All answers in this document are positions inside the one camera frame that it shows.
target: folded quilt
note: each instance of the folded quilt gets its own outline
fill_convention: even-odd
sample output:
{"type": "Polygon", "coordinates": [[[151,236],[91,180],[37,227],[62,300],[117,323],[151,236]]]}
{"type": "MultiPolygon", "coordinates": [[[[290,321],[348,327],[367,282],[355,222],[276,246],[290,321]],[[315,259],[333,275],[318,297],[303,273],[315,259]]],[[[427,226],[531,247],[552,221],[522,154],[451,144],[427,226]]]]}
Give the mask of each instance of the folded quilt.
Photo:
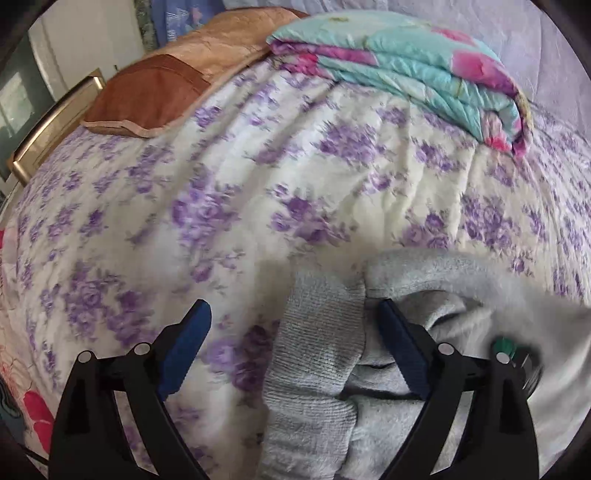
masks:
{"type": "Polygon", "coordinates": [[[404,95],[517,158],[531,144],[524,94],[495,53],[464,33],[394,12],[345,11],[284,25],[267,42],[290,72],[404,95]]]}

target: floral bedsheet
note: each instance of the floral bedsheet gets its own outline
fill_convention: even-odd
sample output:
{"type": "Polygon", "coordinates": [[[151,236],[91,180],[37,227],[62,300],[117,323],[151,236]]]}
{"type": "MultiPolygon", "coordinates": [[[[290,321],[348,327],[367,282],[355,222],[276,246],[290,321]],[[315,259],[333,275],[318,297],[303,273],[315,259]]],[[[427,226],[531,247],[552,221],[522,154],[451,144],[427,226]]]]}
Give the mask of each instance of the floral bedsheet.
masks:
{"type": "Polygon", "coordinates": [[[8,226],[0,332],[55,413],[80,351],[119,355],[206,299],[212,330],[167,408],[213,479],[248,478],[296,263],[347,274],[389,248],[454,248],[591,301],[591,148],[533,114],[535,145],[515,161],[404,98],[266,61],[164,137],[79,128],[8,226]]]}

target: blue gripper pad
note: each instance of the blue gripper pad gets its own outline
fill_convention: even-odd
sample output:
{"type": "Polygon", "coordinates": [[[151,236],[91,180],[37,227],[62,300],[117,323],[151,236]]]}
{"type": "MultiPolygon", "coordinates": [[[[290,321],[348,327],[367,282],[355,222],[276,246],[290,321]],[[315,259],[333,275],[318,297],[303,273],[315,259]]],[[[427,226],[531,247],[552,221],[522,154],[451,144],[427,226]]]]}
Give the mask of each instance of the blue gripper pad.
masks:
{"type": "Polygon", "coordinates": [[[426,400],[431,393],[428,381],[429,362],[415,343],[408,321],[387,300],[378,304],[376,321],[382,341],[396,360],[409,389],[422,400],[426,400]]]}
{"type": "Polygon", "coordinates": [[[212,310],[209,303],[203,300],[198,300],[182,322],[173,326],[179,330],[175,332],[177,337],[160,362],[158,394],[162,401],[181,388],[211,326],[212,310]]]}

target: wall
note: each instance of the wall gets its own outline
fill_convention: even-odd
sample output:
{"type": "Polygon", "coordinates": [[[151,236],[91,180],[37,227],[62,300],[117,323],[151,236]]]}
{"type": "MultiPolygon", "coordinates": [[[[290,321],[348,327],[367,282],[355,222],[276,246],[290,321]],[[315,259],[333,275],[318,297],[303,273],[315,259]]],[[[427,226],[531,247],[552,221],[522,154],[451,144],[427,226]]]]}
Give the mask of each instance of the wall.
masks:
{"type": "Polygon", "coordinates": [[[132,0],[58,0],[29,36],[55,98],[94,69],[109,79],[144,54],[132,0]]]}

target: black cable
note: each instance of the black cable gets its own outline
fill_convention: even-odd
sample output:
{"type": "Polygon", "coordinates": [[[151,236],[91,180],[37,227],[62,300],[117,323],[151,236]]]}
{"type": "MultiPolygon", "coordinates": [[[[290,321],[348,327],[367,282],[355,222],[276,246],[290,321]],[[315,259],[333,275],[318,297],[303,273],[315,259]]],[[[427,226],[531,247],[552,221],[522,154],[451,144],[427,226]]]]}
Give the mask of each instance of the black cable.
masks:
{"type": "Polygon", "coordinates": [[[47,460],[46,458],[43,458],[41,455],[39,455],[38,453],[33,452],[32,450],[29,450],[27,447],[25,447],[24,445],[21,445],[19,443],[19,446],[25,451],[25,453],[31,457],[33,460],[36,460],[39,463],[42,463],[43,465],[49,465],[49,460],[47,460]]]}

